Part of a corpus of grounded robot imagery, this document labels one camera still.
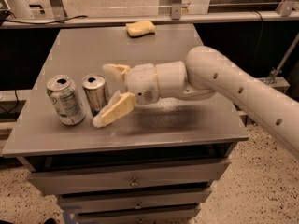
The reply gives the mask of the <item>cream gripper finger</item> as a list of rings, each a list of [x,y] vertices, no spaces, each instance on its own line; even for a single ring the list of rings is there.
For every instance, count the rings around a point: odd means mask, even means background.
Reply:
[[[107,105],[93,118],[93,126],[103,128],[117,119],[132,112],[136,105],[136,97],[130,93],[116,91]]]
[[[124,64],[103,65],[103,71],[119,83],[122,83],[124,81],[124,76],[129,70],[130,67]]]

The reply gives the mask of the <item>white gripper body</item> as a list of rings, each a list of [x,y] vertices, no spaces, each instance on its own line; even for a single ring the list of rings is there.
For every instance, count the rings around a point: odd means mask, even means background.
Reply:
[[[156,103],[160,97],[155,65],[141,64],[125,74],[125,87],[140,105]]]

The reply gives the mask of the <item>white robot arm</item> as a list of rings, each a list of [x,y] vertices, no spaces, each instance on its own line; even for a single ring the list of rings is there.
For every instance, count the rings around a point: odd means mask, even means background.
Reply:
[[[295,157],[299,157],[299,103],[250,76],[217,50],[198,46],[186,61],[140,64],[134,67],[105,64],[104,72],[122,84],[108,104],[93,118],[93,126],[106,127],[161,98],[203,100],[218,92],[228,98]]]

